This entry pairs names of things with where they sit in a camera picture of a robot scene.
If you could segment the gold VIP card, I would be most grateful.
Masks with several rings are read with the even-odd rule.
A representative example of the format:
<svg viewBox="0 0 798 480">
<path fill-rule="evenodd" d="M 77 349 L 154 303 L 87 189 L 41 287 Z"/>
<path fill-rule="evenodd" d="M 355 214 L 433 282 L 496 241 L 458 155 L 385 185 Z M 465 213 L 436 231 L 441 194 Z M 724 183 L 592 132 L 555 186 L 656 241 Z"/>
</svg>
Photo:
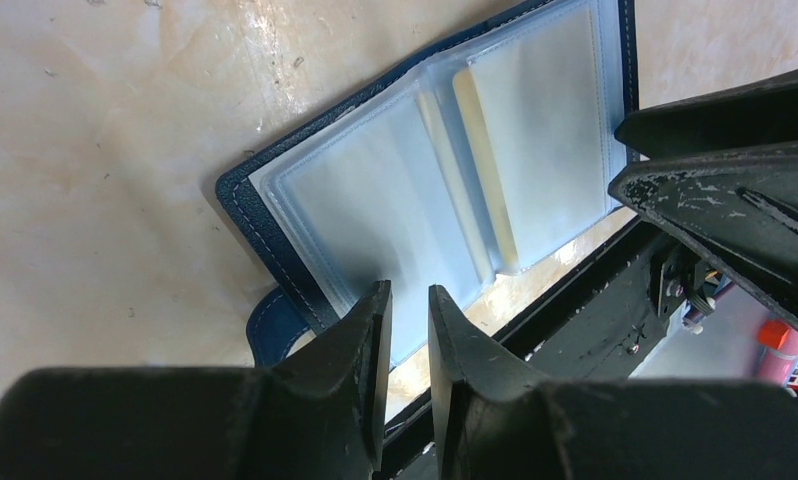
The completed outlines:
<svg viewBox="0 0 798 480">
<path fill-rule="evenodd" d="M 470 69 L 457 72 L 452 84 L 500 254 L 500 271 L 516 275 L 520 271 L 519 254 L 488 124 Z"/>
</svg>

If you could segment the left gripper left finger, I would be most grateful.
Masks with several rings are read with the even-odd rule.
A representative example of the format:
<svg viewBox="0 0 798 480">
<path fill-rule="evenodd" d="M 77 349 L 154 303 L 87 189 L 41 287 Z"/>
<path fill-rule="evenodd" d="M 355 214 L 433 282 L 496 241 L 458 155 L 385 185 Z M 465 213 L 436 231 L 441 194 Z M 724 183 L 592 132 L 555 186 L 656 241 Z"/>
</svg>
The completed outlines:
<svg viewBox="0 0 798 480">
<path fill-rule="evenodd" d="M 43 368 L 0 399 L 0 479 L 368 479 L 392 292 L 270 368 Z"/>
</svg>

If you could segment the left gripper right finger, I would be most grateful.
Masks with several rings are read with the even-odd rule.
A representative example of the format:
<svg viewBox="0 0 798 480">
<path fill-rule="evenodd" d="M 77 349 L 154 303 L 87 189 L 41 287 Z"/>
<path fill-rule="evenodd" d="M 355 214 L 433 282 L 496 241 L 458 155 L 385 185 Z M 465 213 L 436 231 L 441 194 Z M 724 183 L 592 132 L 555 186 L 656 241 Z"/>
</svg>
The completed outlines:
<svg viewBox="0 0 798 480">
<path fill-rule="evenodd" d="M 752 381 L 555 379 L 428 291 L 443 479 L 798 479 L 798 399 Z"/>
</svg>

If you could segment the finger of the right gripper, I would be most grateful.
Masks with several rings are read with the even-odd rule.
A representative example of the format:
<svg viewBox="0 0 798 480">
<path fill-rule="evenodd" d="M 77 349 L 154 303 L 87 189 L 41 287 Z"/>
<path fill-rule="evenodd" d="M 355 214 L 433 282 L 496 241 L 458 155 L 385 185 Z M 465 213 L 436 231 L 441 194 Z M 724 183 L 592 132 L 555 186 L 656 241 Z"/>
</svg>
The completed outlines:
<svg viewBox="0 0 798 480">
<path fill-rule="evenodd" d="M 633 163 L 608 191 L 798 331 L 798 142 Z"/>
<path fill-rule="evenodd" d="M 615 138 L 650 159 L 798 141 L 798 69 L 636 111 Z"/>
</svg>

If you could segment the navy blue card holder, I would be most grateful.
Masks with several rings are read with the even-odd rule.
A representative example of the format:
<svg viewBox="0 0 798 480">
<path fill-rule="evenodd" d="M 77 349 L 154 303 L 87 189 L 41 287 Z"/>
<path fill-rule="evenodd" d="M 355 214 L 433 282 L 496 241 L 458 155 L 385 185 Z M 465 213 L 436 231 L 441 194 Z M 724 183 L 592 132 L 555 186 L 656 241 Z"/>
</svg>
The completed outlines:
<svg viewBox="0 0 798 480">
<path fill-rule="evenodd" d="M 470 306 L 503 274 L 452 80 L 476 82 L 521 273 L 619 204 L 636 160 L 614 136 L 638 107 L 630 1 L 525 1 L 399 62 L 222 174 L 216 196 L 277 282 L 247 324 L 259 366 L 391 283 L 391 363 L 427 340 L 427 289 Z"/>
</svg>

